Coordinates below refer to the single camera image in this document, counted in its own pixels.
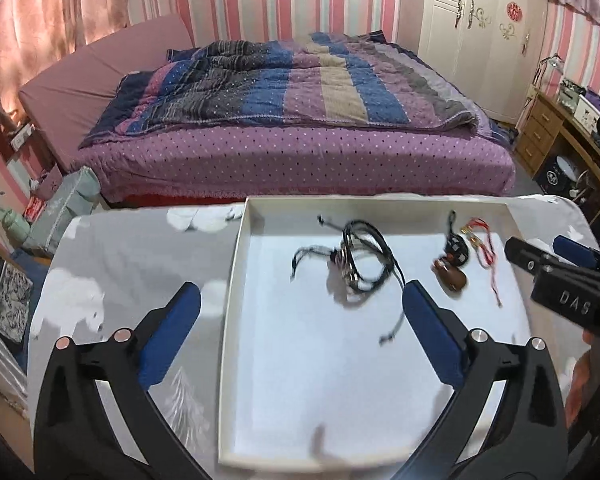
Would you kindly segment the grey bear print blanket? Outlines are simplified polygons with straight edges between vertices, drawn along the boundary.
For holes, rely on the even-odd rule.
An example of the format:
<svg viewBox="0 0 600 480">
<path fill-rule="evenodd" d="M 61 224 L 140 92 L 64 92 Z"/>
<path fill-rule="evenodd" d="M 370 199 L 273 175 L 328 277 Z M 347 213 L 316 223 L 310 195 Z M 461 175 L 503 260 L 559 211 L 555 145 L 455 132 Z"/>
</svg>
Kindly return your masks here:
<svg viewBox="0 0 600 480">
<path fill-rule="evenodd" d="M 582 212 L 561 197 L 416 197 L 392 200 L 476 200 L 505 204 L 515 234 L 541 248 L 558 235 L 586 246 L 595 237 Z M 215 479 L 388 479 L 405 462 L 367 470 L 317 474 L 257 471 L 219 460 L 219 400 L 224 327 L 238 231 L 246 204 L 117 210 L 75 218 L 53 258 L 33 317 L 29 340 L 28 395 L 38 398 L 56 340 L 104 341 L 161 308 L 186 282 L 201 292 L 201 312 L 166 377 L 149 392 L 162 416 Z M 529 298 L 530 278 L 516 269 L 530 336 L 550 349 L 562 388 L 570 385 L 584 352 L 580 330 Z"/>
</svg>

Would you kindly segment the desk lamp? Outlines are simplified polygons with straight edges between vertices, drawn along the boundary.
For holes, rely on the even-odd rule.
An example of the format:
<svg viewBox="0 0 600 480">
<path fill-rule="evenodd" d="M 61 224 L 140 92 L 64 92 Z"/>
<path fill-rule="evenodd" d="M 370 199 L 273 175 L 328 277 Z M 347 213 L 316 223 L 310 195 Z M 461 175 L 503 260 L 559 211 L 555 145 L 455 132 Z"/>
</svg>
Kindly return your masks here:
<svg viewBox="0 0 600 480">
<path fill-rule="evenodd" d="M 552 73 L 557 72 L 559 75 L 562 75 L 564 73 L 564 68 L 565 61 L 558 53 L 548 56 L 547 58 L 541 58 L 535 69 L 532 87 L 535 88 L 535 90 L 541 90 L 546 74 L 551 75 Z"/>
</svg>

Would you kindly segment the purple mattress bed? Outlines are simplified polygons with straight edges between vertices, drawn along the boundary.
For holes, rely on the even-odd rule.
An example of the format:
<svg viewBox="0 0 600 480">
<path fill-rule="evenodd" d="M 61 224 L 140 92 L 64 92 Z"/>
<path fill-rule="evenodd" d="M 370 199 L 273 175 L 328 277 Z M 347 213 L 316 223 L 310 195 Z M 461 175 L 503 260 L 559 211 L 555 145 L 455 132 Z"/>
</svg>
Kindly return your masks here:
<svg viewBox="0 0 600 480">
<path fill-rule="evenodd" d="M 111 203 L 161 196 L 502 196 L 516 167 L 507 148 L 460 127 L 442 133 L 319 129 L 180 129 L 81 148 Z"/>
</svg>

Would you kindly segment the striped purple blue quilt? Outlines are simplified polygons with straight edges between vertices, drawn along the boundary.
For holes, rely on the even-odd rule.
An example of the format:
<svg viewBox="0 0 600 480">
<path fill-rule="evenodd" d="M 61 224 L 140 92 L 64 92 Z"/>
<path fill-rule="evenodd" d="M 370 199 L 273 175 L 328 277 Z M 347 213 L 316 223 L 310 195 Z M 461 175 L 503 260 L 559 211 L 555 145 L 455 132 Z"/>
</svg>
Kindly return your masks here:
<svg viewBox="0 0 600 480">
<path fill-rule="evenodd" d="M 312 32 L 295 40 L 219 40 L 169 50 L 125 75 L 81 145 L 178 128 L 335 127 L 448 132 L 486 114 L 411 51 L 381 34 Z"/>
</svg>

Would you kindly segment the white cardboard tray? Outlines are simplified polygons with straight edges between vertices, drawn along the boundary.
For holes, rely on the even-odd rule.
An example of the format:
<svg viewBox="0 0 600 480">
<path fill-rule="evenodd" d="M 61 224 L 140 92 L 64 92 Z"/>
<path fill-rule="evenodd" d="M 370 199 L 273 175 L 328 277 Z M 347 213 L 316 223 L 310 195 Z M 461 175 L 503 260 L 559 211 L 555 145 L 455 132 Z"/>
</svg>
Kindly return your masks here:
<svg viewBox="0 0 600 480">
<path fill-rule="evenodd" d="M 408 459 L 451 388 L 442 384 L 407 322 L 401 287 L 386 281 L 366 299 L 344 291 L 320 257 L 341 227 L 370 222 L 407 278 L 420 281 L 470 328 L 523 344 L 530 327 L 519 274 L 471 261 L 466 288 L 445 292 L 431 271 L 446 217 L 478 217 L 502 249 L 518 231 L 503 203 L 362 197 L 253 197 L 238 231 L 228 288 L 219 400 L 219 460 L 257 471 L 317 474 Z"/>
</svg>

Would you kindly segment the grey storage bag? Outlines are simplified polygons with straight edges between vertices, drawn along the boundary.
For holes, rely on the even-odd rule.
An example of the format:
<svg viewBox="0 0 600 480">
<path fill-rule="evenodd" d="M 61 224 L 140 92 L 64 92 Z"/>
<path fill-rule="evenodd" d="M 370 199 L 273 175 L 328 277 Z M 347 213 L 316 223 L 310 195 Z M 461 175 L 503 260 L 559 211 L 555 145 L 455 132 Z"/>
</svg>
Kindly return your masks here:
<svg viewBox="0 0 600 480">
<path fill-rule="evenodd" d="M 36 256 L 53 257 L 71 221 L 88 216 L 101 203 L 99 180 L 91 168 L 83 166 L 68 174 L 31 224 L 23 249 Z"/>
</svg>

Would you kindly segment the brown stone pendant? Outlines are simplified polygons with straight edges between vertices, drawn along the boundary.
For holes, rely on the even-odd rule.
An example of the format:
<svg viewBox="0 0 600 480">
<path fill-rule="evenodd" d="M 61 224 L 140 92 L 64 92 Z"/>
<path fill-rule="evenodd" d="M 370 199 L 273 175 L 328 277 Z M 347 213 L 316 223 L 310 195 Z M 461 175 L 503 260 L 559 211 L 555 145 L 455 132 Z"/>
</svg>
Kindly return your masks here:
<svg viewBox="0 0 600 480">
<path fill-rule="evenodd" d="M 456 211 L 451 210 L 446 220 L 443 254 L 434 260 L 431 270 L 446 290 L 459 294 L 468 282 L 462 267 L 468 263 L 469 249 L 464 238 L 454 231 L 455 220 Z"/>
</svg>

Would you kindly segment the wooden desk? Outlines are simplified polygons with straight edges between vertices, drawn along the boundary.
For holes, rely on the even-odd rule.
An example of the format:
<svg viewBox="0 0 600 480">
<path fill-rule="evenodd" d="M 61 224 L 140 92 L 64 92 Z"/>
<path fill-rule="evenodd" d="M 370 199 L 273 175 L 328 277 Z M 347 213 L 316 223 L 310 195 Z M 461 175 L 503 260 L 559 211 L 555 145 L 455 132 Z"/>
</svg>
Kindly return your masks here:
<svg viewBox="0 0 600 480">
<path fill-rule="evenodd" d="M 514 155 L 543 193 L 571 200 L 590 221 L 600 215 L 600 148 L 565 107 L 538 94 Z"/>
</svg>

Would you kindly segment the white wardrobe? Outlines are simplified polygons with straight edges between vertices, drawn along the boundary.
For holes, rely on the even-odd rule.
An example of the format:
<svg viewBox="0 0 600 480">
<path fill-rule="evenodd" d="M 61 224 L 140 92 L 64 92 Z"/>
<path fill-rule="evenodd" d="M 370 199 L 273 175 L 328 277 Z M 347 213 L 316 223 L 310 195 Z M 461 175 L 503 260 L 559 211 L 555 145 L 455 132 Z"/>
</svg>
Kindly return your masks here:
<svg viewBox="0 0 600 480">
<path fill-rule="evenodd" d="M 500 122 L 514 124 L 540 59 L 547 0 L 424 0 L 418 56 Z"/>
</svg>

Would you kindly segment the pink curtain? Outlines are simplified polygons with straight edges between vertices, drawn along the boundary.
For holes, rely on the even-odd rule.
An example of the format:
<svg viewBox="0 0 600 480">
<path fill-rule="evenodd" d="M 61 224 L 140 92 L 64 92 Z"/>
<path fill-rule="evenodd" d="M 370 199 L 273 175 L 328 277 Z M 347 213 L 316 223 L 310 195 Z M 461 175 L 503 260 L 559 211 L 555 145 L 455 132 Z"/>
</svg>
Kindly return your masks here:
<svg viewBox="0 0 600 480">
<path fill-rule="evenodd" d="M 66 55 L 128 24 L 128 0 L 0 0 L 0 123 L 26 112 L 20 88 Z"/>
</svg>

